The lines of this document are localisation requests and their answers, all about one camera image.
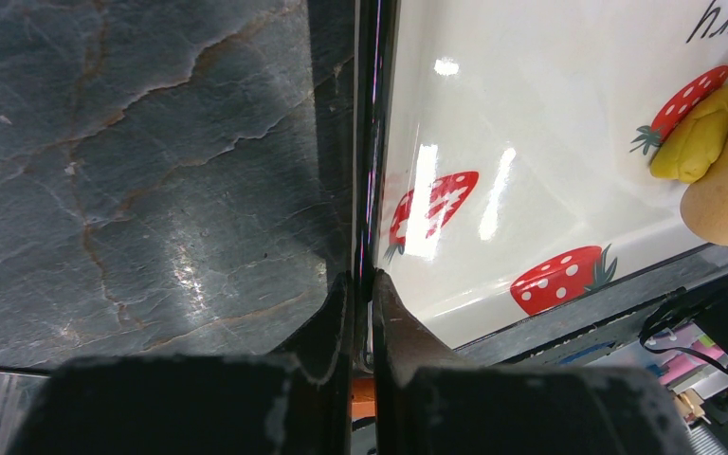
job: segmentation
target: strawberry print tray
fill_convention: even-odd
[[[648,165],[728,83],[728,0],[403,0],[374,261],[452,347],[702,241]]]

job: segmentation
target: dark gray marble countertop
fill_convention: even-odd
[[[300,326],[348,265],[354,11],[0,0],[0,365]]]

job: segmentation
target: pink object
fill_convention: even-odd
[[[719,357],[724,355],[724,352],[721,350],[721,348],[717,345],[713,345],[711,347],[706,347],[703,344],[701,344],[700,341],[696,341],[691,345],[691,349],[694,351],[698,351],[704,355],[707,355],[714,360],[718,360]],[[676,357],[672,358],[671,360],[668,360],[665,362],[664,367],[668,369],[668,371],[660,376],[660,383],[661,384],[668,384],[671,381],[679,378],[683,374],[690,373],[694,369],[704,365],[704,360],[701,360],[699,358],[695,358],[692,355],[687,354],[679,354]]]

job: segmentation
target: red strawberry print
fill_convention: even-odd
[[[426,238],[434,235],[437,229],[441,229],[450,220],[478,181],[479,173],[475,171],[452,173],[434,180],[426,212],[428,220]],[[397,209],[394,210],[390,224],[390,245],[385,255],[390,261],[395,251],[403,254],[406,248],[406,228],[413,199],[414,190],[411,190],[403,196]]]
[[[630,152],[643,147],[643,155],[648,155],[648,151],[652,147],[660,147],[660,144],[668,138],[668,135],[674,131],[674,127],[685,118],[691,108],[724,85],[727,76],[728,66],[723,64],[697,77],[677,92],[663,106],[663,109],[660,109],[651,125],[644,125],[637,129],[640,135],[632,141],[632,144],[639,143]]]
[[[562,253],[520,275],[509,292],[529,316],[579,297],[612,281],[618,259],[607,267],[609,250],[582,246]]]

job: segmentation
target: yellow banana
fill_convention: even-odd
[[[728,134],[728,85],[696,105],[660,147],[649,171],[684,183],[699,180],[724,149]]]

